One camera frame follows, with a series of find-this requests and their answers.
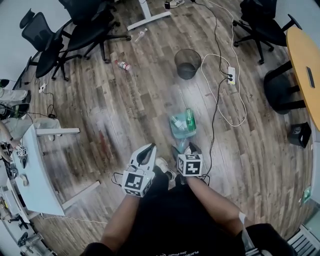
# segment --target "black office chair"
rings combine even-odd
[[[67,57],[68,51],[65,51],[62,57],[59,57],[59,53],[63,52],[61,49],[64,47],[62,43],[63,27],[54,33],[50,30],[42,12],[34,14],[30,9],[20,22],[20,28],[23,29],[23,38],[27,39],[37,51],[41,52],[39,61],[30,61],[28,65],[36,66],[36,78],[45,76],[55,67],[51,77],[52,80],[56,80],[55,75],[58,69],[61,68],[63,79],[68,81],[64,63],[73,58],[81,58],[82,56],[76,54]]]
[[[251,39],[254,40],[261,57],[259,64],[265,63],[260,42],[269,46],[269,52],[272,52],[274,47],[271,44],[284,47],[287,46],[285,31],[288,28],[296,25],[299,29],[302,29],[290,14],[288,14],[288,16],[291,20],[281,28],[274,20],[276,16],[276,6],[277,0],[244,0],[240,4],[242,11],[241,19],[247,22],[248,25],[242,20],[233,21],[234,27],[239,25],[250,34],[241,38],[239,41],[235,41],[233,45],[238,47],[240,42]]]
[[[131,40],[128,34],[122,35],[108,35],[114,26],[119,27],[119,22],[112,22],[114,16],[110,6],[105,0],[59,0],[64,8],[69,12],[72,22],[77,25],[72,34],[66,35],[70,38],[67,50],[75,51],[86,46],[91,45],[83,55],[88,60],[90,57],[88,53],[100,45],[102,59],[105,63],[110,63],[110,60],[105,56],[104,42],[110,39],[125,38],[127,41]]]

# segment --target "black shirt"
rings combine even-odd
[[[270,224],[247,228],[256,247],[276,255],[295,255]],[[107,246],[91,243],[85,256],[113,256]],[[213,221],[187,186],[141,200],[120,256],[245,255],[241,233],[231,237]]]

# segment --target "table top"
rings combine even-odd
[[[320,130],[320,50],[301,29],[291,27],[286,34],[289,57],[303,100],[314,125]],[[307,67],[311,69],[314,87],[311,87]]]
[[[38,138],[34,125],[22,137],[22,146],[27,150],[27,163],[22,167],[17,151],[12,153],[18,175],[25,174],[29,184],[24,186],[22,179],[15,179],[16,185],[28,210],[38,213],[65,215],[55,190],[46,172],[39,150]]]

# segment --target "wastebasket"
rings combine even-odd
[[[196,51],[192,49],[181,49],[174,56],[174,62],[179,77],[188,80],[195,76],[202,60]]]
[[[291,144],[305,148],[311,135],[311,128],[307,122],[291,125],[288,140]]]

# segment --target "hand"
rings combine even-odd
[[[10,142],[10,145],[13,149],[16,149],[17,147],[21,147],[21,144],[20,144],[20,139],[13,139],[11,142]]]

